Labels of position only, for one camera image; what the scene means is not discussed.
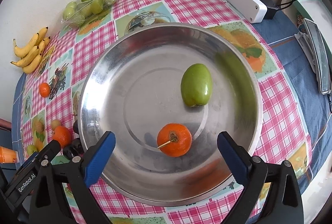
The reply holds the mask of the orange mandarin with stem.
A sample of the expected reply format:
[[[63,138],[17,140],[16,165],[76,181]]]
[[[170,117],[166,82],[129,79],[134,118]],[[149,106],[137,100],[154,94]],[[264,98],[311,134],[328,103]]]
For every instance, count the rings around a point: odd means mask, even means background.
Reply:
[[[192,144],[192,135],[188,128],[179,123],[169,123],[158,133],[157,148],[169,157],[185,155]]]

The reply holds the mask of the white plastic box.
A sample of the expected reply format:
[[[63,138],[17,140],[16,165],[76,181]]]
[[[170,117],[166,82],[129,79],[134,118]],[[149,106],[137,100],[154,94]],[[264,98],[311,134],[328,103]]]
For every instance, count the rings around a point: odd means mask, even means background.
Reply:
[[[267,13],[267,6],[261,0],[227,0],[250,23],[260,23]]]

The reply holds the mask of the dark purple plum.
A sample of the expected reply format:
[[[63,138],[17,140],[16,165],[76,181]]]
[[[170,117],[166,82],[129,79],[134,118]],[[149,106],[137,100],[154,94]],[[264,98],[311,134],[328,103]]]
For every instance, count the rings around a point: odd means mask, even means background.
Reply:
[[[75,138],[72,143],[71,146],[76,150],[76,152],[80,155],[84,154],[84,149],[81,143],[80,138]]]
[[[64,147],[62,150],[62,154],[68,160],[72,160],[74,157],[79,156],[79,153],[72,145]]]

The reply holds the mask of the checkered fruit print tablecloth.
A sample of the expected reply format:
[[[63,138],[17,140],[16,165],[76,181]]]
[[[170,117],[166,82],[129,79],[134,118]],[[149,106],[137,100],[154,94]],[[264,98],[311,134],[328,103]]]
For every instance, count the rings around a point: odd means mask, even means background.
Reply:
[[[115,150],[91,192],[113,223],[219,223],[240,195],[216,145],[227,131],[298,179],[311,139],[280,60],[225,0],[118,0],[51,38],[18,101],[23,149],[76,119]]]

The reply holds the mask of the round silver metal plate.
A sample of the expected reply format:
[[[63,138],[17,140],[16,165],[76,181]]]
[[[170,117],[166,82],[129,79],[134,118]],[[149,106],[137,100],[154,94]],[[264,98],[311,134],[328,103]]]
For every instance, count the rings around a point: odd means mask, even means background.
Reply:
[[[181,79],[196,63],[213,80],[205,106],[187,107]],[[182,23],[128,33],[92,67],[82,88],[79,135],[85,149],[106,131],[116,144],[102,173],[115,191],[154,206],[184,206],[224,188],[232,174],[217,148],[226,131],[253,154],[262,130],[262,96],[245,57],[222,36]],[[157,148],[159,131],[179,123],[192,135],[189,151],[169,157]]]

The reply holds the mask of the blue table cover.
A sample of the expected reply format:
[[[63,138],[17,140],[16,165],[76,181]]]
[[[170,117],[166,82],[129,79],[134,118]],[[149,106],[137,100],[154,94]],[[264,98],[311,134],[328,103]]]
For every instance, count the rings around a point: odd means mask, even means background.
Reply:
[[[263,52],[277,68],[259,81],[263,99],[263,126],[256,153],[270,163],[297,156],[305,146],[307,164],[297,172],[301,192],[331,152],[331,112],[327,96],[318,91],[316,76],[296,41],[297,28],[283,13],[251,25]]]

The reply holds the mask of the brown round fruit near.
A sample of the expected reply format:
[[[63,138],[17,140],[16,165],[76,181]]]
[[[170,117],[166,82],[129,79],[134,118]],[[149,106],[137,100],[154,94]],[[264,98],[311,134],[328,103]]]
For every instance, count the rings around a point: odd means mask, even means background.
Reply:
[[[60,120],[54,119],[51,122],[51,129],[54,131],[58,126],[61,126],[61,125],[62,125],[62,123]]]

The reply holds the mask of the clear pack of green fruits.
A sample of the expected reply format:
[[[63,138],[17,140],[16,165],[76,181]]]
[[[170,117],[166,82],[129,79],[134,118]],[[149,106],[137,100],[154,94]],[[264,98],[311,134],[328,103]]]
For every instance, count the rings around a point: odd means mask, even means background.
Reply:
[[[117,0],[73,0],[62,11],[61,23],[71,29],[79,29],[88,19],[110,10]]]

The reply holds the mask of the yellow banana bunch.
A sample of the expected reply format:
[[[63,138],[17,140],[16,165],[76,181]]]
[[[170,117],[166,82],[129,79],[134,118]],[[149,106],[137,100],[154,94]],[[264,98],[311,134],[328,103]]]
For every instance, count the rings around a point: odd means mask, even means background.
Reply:
[[[41,28],[30,41],[22,48],[18,47],[16,39],[13,39],[13,51],[18,61],[10,61],[15,67],[21,68],[25,74],[30,74],[39,66],[45,48],[50,43],[47,37],[48,27]]]

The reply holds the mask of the green mango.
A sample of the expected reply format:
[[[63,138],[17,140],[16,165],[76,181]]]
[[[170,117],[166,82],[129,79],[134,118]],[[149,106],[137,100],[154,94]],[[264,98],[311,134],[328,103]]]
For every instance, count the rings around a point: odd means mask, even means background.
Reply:
[[[208,104],[212,95],[213,80],[209,69],[196,63],[187,68],[181,79],[181,96],[188,107]]]
[[[26,152],[27,152],[28,156],[30,157],[31,155],[33,155],[34,153],[38,153],[39,151],[35,145],[30,144],[27,146]]]

